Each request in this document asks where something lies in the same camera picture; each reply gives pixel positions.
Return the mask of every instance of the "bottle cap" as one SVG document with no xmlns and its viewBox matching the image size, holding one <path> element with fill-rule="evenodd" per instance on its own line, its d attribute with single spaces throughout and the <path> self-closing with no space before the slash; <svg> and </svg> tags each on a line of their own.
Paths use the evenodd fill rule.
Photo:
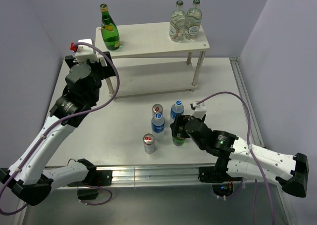
<svg viewBox="0 0 317 225">
<path fill-rule="evenodd" d="M 162 117 L 162 114 L 160 114 L 159 112 L 155 114 L 156 119 L 160 119 L 161 117 Z"/>
<path fill-rule="evenodd" d="M 106 5 L 105 3 L 102 3 L 102 4 L 100 5 L 100 10 L 101 10 L 101 11 L 108 11 L 108 5 Z"/>
<path fill-rule="evenodd" d="M 176 1 L 177 6 L 183 6 L 184 2 L 182 0 Z"/>
<path fill-rule="evenodd" d="M 182 104 L 183 103 L 180 100 L 176 101 L 176 106 L 181 106 Z"/>
<path fill-rule="evenodd" d="M 200 0 L 194 0 L 193 4 L 200 4 Z"/>
</svg>

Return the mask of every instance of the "shelf leg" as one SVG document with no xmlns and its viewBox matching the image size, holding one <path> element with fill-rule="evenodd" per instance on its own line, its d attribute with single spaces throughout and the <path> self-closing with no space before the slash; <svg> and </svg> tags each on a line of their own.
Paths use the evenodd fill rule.
<svg viewBox="0 0 317 225">
<path fill-rule="evenodd" d="M 206 53 L 206 51 L 202 51 L 199 54 L 199 58 L 198 58 L 198 62 L 197 62 L 197 66 L 196 66 L 196 70 L 195 70 L 195 75 L 194 75 L 194 79 L 193 79 L 193 82 L 192 82 L 192 86 L 197 85 L 198 77 L 199 77 L 200 71 L 202 69 L 205 53 Z"/>
<path fill-rule="evenodd" d="M 109 89 L 109 94 L 113 95 L 114 94 L 114 89 L 113 89 L 113 85 L 111 83 L 110 78 L 106 78 L 106 83 Z"/>
<path fill-rule="evenodd" d="M 193 56 L 193 53 L 191 52 L 191 53 L 188 53 L 188 57 L 187 57 L 187 61 L 186 61 L 186 64 L 190 64 L 190 63 L 192 63 L 192 56 Z"/>
</svg>

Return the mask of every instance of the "green glass bottle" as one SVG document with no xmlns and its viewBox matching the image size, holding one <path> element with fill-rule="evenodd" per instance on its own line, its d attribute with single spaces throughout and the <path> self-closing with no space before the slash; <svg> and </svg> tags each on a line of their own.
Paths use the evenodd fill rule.
<svg viewBox="0 0 317 225">
<path fill-rule="evenodd" d="M 100 10 L 103 15 L 101 23 L 101 34 L 103 36 L 104 43 L 109 50 L 117 50 L 120 46 L 120 37 L 117 26 L 112 20 L 108 12 L 108 6 L 105 3 L 102 3 L 100 5 Z"/>
</svg>

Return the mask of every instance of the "red part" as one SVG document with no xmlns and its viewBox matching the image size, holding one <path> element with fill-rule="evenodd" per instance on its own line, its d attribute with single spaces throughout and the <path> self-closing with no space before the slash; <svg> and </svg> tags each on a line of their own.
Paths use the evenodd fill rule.
<svg viewBox="0 0 317 225">
<path fill-rule="evenodd" d="M 77 52 L 78 47 L 74 47 L 74 44 L 75 44 L 75 43 L 71 43 L 70 49 L 71 49 L 72 51 L 74 51 L 74 52 Z"/>
</svg>

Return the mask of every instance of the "plastic water bottle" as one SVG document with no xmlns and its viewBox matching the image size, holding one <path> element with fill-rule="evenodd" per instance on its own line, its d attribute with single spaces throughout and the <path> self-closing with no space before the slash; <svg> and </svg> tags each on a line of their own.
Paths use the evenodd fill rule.
<svg viewBox="0 0 317 225">
<path fill-rule="evenodd" d="M 178 100 L 176 101 L 176 103 L 174 105 L 172 105 L 171 109 L 170 109 L 170 120 L 171 123 L 173 123 L 176 119 L 176 116 L 180 114 L 183 115 L 184 114 L 184 106 L 183 103 Z"/>
<path fill-rule="evenodd" d="M 159 112 L 152 118 L 152 134 L 155 140 L 160 140 L 164 137 L 165 119 Z"/>
</svg>

